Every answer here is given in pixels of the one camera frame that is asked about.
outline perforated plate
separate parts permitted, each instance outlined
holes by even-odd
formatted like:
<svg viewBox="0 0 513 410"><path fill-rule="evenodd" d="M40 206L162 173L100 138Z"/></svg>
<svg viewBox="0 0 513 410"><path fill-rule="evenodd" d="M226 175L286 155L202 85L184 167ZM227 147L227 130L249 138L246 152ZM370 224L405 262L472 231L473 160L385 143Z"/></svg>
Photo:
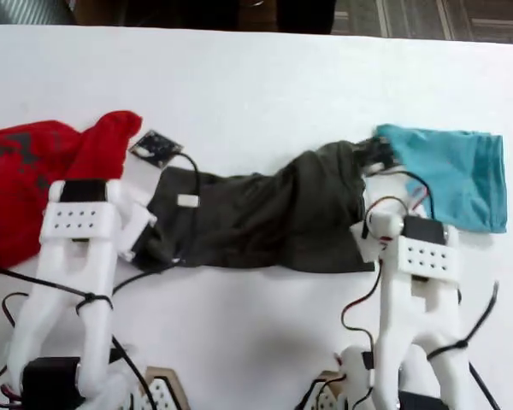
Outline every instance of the perforated plate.
<svg viewBox="0 0 513 410"><path fill-rule="evenodd" d="M314 389L304 406L304 410L337 410L336 397L334 397L333 392L328 387L323 389L319 402L317 401L317 394L324 383L325 382L318 382L314 385Z"/></svg>
<svg viewBox="0 0 513 410"><path fill-rule="evenodd" d="M457 249L399 237L388 252L397 258L398 270L424 278L458 282Z"/></svg>
<svg viewBox="0 0 513 410"><path fill-rule="evenodd" d="M50 202L45 210L43 238L110 237L118 215L108 202Z"/></svg>
<svg viewBox="0 0 513 410"><path fill-rule="evenodd" d="M155 378L149 387L158 410L180 410L175 404L173 397L169 392L167 384L163 380ZM121 407L121 410L151 409L152 407L150 406L148 397L146 395L141 395L139 389L136 389L131 394L131 397L128 400L126 400L124 405Z"/></svg>

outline white clip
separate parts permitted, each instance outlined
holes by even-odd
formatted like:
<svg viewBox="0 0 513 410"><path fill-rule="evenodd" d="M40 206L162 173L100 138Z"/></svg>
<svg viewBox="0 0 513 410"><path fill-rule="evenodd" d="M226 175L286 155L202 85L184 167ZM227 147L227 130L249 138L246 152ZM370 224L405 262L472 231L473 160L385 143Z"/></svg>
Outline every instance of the white clip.
<svg viewBox="0 0 513 410"><path fill-rule="evenodd" d="M179 194L177 196L177 205L183 208L197 208L199 207L199 196Z"/></svg>

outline dark background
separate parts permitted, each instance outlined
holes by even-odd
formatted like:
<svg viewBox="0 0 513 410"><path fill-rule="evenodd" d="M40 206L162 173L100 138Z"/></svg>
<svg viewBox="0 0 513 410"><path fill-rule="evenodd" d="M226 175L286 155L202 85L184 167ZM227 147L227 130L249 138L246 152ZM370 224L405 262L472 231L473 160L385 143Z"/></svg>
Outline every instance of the dark background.
<svg viewBox="0 0 513 410"><path fill-rule="evenodd" d="M80 24L513 43L513 0L79 0Z"/></svg>

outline black zip tie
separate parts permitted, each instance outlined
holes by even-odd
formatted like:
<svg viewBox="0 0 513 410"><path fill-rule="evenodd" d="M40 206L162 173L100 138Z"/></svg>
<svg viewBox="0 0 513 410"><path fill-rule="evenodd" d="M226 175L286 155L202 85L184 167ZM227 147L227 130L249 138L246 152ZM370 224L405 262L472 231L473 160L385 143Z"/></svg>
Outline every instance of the black zip tie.
<svg viewBox="0 0 513 410"><path fill-rule="evenodd" d="M112 306L112 301L106 295L95 295L94 293L86 293L84 296L84 300L76 305L76 314L80 316L80 309L83 308L88 303L93 303L94 301L106 301L110 305L110 309L114 309Z"/></svg>

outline garment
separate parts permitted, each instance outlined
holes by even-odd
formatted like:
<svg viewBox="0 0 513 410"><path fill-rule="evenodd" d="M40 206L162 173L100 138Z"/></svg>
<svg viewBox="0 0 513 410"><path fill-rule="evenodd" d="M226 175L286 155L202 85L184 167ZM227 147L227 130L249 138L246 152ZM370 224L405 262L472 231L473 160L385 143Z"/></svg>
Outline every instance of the garment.
<svg viewBox="0 0 513 410"><path fill-rule="evenodd" d="M184 266L374 270L363 263L350 231L364 212L364 183L353 148L342 141L304 152L274 176L202 173L198 231ZM141 268L170 261L186 246L193 211L178 207L177 195L193 193L193 186L192 171L163 171L148 207L161 236L138 258Z"/></svg>
<svg viewBox="0 0 513 410"><path fill-rule="evenodd" d="M136 114L117 111L84 132L58 121L0 130L0 267L38 253L51 183L119 178L140 125Z"/></svg>
<svg viewBox="0 0 513 410"><path fill-rule="evenodd" d="M385 137L407 170L429 184L437 220L467 231L505 232L507 190L501 136L392 125L378 126L375 135ZM429 202L424 205L429 214Z"/></svg>

